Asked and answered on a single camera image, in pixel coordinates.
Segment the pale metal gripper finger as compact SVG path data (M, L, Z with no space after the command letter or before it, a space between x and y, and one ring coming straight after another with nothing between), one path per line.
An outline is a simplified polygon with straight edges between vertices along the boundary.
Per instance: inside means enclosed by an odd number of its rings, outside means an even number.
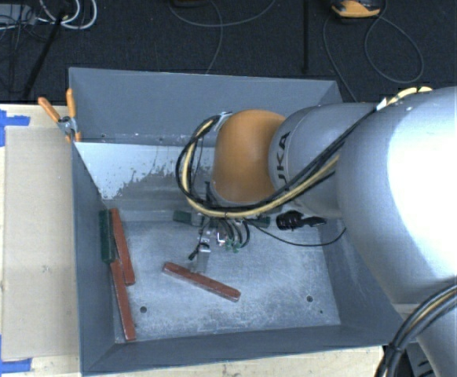
M196 273L205 273L207 271L208 262L210 259L211 249L208 243L200 243L196 250Z

